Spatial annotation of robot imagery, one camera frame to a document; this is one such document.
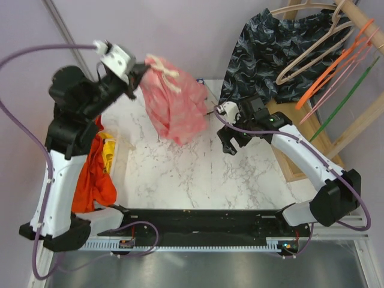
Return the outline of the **pink patterned shorts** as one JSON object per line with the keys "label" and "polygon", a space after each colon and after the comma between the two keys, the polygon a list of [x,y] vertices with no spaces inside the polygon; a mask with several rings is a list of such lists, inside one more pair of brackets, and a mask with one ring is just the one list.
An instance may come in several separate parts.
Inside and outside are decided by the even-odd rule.
{"label": "pink patterned shorts", "polygon": [[207,89],[168,60],[148,54],[140,82],[146,113],[162,139],[182,146],[207,128]]}

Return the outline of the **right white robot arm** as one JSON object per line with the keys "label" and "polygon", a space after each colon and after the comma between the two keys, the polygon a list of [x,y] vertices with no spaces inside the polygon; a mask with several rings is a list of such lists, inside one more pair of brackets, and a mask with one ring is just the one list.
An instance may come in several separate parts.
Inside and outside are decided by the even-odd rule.
{"label": "right white robot arm", "polygon": [[289,236],[304,223],[329,227],[360,207],[360,174],[354,169],[346,171],[326,158],[284,113],[270,113],[259,97],[240,103],[224,102],[214,107],[214,113],[224,124],[217,132],[224,153],[237,153],[232,139],[241,148],[254,137],[263,139],[287,156],[317,191],[313,199],[282,210],[282,217],[274,225],[279,235]]}

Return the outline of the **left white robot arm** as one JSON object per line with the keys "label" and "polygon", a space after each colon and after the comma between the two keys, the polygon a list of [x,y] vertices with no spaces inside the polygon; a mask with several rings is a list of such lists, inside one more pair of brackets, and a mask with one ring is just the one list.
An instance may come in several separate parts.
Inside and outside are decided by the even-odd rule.
{"label": "left white robot arm", "polygon": [[94,212],[72,212],[80,171],[98,133],[96,118],[122,94],[134,99],[134,90],[148,70],[135,64],[123,82],[111,70],[99,81],[89,80],[77,66],[59,69],[53,76],[49,95],[54,99],[53,120],[47,131],[43,151],[51,159],[45,172],[50,193],[41,195],[32,220],[19,228],[21,236],[38,238],[52,252],[82,248],[89,237],[113,230],[119,236],[131,231],[127,209],[112,203]]}

